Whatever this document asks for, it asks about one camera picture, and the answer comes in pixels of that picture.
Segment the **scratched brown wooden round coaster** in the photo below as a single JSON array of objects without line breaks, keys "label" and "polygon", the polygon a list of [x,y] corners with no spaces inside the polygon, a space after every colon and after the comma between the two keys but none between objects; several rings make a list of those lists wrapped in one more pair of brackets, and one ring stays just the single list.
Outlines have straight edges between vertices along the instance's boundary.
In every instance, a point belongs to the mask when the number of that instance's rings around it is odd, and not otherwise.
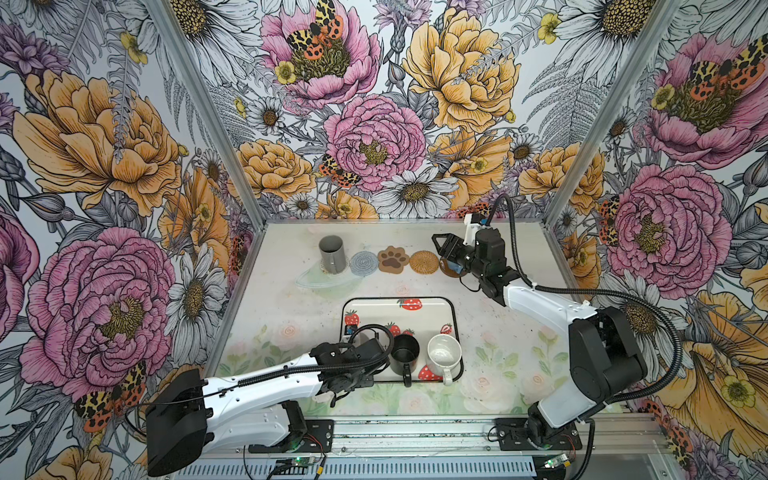
[{"label": "scratched brown wooden round coaster", "polygon": [[465,275],[463,268],[459,264],[445,258],[439,260],[439,268],[443,274],[450,278],[461,278]]}]

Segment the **woven rattan round coaster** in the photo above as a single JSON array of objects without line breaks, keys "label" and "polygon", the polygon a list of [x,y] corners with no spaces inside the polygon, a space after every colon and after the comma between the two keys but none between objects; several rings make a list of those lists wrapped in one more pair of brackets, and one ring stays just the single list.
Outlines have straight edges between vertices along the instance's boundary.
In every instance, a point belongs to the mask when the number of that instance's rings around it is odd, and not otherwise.
[{"label": "woven rattan round coaster", "polygon": [[421,250],[410,256],[409,265],[418,274],[431,275],[439,269],[439,258],[430,251]]}]

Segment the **cork paw print coaster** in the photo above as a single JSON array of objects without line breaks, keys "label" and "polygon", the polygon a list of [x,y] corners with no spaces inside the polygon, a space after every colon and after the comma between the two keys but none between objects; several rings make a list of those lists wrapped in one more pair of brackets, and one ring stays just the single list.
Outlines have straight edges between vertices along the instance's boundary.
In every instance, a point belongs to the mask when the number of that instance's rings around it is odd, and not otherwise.
[{"label": "cork paw print coaster", "polygon": [[401,274],[410,262],[410,256],[402,247],[388,246],[377,254],[378,269],[388,274]]}]

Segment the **grey woven round coaster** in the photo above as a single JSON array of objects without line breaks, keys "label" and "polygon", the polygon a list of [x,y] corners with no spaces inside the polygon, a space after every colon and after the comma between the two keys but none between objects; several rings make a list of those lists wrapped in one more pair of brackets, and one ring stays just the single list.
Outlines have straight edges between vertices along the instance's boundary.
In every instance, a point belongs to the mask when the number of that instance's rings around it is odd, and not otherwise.
[{"label": "grey woven round coaster", "polygon": [[349,268],[353,275],[367,277],[378,270],[378,257],[370,251],[360,251],[349,260]]}]

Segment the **grey mug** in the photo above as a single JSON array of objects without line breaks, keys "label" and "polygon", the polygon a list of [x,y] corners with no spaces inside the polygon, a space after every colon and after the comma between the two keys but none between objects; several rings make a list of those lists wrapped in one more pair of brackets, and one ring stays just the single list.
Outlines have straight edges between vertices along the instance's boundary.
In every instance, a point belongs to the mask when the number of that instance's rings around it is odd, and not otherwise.
[{"label": "grey mug", "polygon": [[328,274],[341,274],[347,268],[344,243],[337,235],[328,235],[320,239],[318,248],[321,254],[321,268]]}]

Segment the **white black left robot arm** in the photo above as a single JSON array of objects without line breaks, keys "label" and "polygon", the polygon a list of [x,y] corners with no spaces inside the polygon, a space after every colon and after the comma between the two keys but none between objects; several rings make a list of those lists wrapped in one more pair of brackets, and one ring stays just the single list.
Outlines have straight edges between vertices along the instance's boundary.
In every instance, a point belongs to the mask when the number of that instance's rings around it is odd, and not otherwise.
[{"label": "white black left robot arm", "polygon": [[391,349],[323,342],[293,360],[256,372],[177,375],[145,410],[151,477],[177,472],[210,451],[258,445],[286,451],[307,430],[298,402],[331,392],[342,398],[371,385]]}]

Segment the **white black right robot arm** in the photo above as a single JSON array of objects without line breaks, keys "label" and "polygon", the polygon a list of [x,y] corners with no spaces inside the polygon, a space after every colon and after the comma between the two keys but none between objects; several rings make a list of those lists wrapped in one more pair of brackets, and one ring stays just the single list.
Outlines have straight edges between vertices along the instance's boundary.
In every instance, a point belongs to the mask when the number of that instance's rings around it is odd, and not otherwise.
[{"label": "white black right robot arm", "polygon": [[524,431],[536,448],[552,445],[578,420],[603,410],[615,395],[642,380],[648,367],[626,315],[614,307],[596,308],[547,292],[511,266],[506,243],[494,228],[472,227],[461,238],[431,237],[438,256],[475,277],[479,291],[512,311],[525,314],[568,340],[564,383],[528,410]]}]

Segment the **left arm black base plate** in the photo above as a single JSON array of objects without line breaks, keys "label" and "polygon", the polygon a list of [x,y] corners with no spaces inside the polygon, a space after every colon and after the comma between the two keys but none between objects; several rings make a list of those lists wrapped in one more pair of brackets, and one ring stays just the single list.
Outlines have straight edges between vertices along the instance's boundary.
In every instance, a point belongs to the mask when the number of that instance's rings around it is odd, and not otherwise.
[{"label": "left arm black base plate", "polygon": [[315,419],[290,425],[288,435],[274,446],[249,445],[251,454],[327,453],[332,448],[335,422]]}]

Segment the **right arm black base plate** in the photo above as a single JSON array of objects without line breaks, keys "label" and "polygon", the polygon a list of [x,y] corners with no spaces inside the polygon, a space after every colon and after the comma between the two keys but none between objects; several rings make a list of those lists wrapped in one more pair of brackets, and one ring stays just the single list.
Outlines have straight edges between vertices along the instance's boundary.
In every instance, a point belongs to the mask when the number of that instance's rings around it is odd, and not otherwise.
[{"label": "right arm black base plate", "polygon": [[502,451],[578,451],[583,448],[575,422],[551,427],[536,418],[502,417],[494,420],[493,431]]}]

